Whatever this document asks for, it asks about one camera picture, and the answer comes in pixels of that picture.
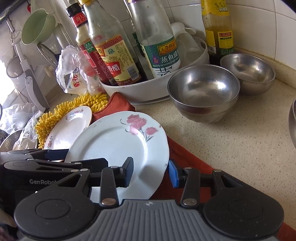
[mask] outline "clear plastic bag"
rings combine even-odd
[[[62,50],[56,76],[65,93],[94,95],[103,91],[99,76],[84,54],[71,45]]]
[[[0,120],[0,129],[8,134],[23,129],[37,112],[38,108],[33,103],[14,104],[5,108]]]
[[[26,150],[36,148],[38,135],[34,127],[37,124],[39,117],[42,115],[43,112],[41,111],[38,111],[33,115],[25,128],[22,130],[19,139],[13,145],[12,150]]]

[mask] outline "countertop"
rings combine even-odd
[[[296,150],[288,128],[295,97],[296,89],[276,80],[264,95],[240,95],[233,110],[212,124],[188,120],[170,100],[136,106],[136,111],[153,117],[170,138],[210,166],[276,199],[285,222],[296,229]],[[73,98],[58,95],[50,106]]]

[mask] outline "white plastic container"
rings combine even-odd
[[[196,61],[192,62],[188,66],[196,64],[209,64],[210,61],[207,44],[201,38],[193,38],[196,41],[196,43],[201,47],[201,49],[204,49],[204,52]],[[169,99],[167,89],[168,81],[174,73],[180,70],[181,69],[156,79],[150,79],[148,81],[132,85],[110,86],[105,85],[102,82],[101,84],[109,96],[111,96],[115,92],[120,92],[133,105],[152,104]]]

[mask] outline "small white plate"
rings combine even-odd
[[[134,171],[127,188],[117,188],[123,199],[149,199],[162,182],[169,160],[169,147],[162,126],[150,116],[132,111],[107,115],[91,124],[73,143],[65,162],[105,158],[109,166],[122,166],[127,157]],[[99,201],[93,187],[91,201]]]
[[[88,106],[77,107],[71,110],[55,125],[50,132],[44,149],[68,149],[85,130],[92,119],[92,112]]]

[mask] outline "white plate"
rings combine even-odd
[[[71,110],[55,125],[50,132],[44,149],[68,149],[85,130],[92,119],[92,112],[88,106],[81,106]]]
[[[127,188],[117,188],[123,199],[149,199],[159,187],[169,160],[168,140],[161,125],[150,116],[132,111],[107,115],[91,124],[73,143],[65,162],[105,158],[109,166],[122,166],[127,157],[134,171]],[[91,201],[99,201],[99,187]]]

